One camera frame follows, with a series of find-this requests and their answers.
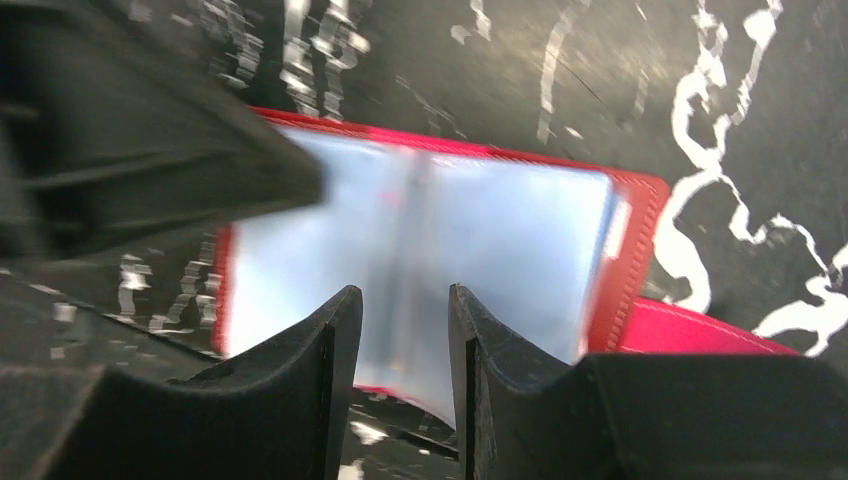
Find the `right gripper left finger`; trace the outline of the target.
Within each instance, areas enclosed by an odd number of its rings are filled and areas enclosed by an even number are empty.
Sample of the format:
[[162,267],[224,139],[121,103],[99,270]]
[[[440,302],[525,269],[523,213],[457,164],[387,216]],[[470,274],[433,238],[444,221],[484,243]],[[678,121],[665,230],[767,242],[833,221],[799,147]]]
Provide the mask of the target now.
[[334,479],[363,298],[314,313],[194,376],[117,366],[1,366],[5,479]]

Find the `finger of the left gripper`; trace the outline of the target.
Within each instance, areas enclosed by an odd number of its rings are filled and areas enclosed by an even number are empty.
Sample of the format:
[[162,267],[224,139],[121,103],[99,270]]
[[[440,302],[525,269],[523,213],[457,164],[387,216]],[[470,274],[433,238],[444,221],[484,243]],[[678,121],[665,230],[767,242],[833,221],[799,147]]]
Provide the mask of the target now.
[[1,258],[90,262],[319,203],[324,170],[109,1],[1,5]]

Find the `red leather card holder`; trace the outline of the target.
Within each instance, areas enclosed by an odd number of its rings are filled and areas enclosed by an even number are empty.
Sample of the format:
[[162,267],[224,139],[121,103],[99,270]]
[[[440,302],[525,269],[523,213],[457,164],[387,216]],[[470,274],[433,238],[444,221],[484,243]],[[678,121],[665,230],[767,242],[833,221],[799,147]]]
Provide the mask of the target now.
[[455,283],[567,364],[587,353],[784,351],[642,297],[669,196],[658,177],[267,108],[259,115],[322,163],[326,193],[220,231],[212,342],[227,357],[354,285],[363,294],[354,385],[452,424]]

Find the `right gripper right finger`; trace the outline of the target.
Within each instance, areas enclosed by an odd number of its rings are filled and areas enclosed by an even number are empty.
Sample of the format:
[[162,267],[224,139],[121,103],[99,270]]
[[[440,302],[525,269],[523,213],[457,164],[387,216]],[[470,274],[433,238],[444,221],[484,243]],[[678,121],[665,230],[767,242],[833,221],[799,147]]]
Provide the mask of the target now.
[[794,355],[591,354],[573,366],[449,294],[465,479],[843,479],[847,382]]

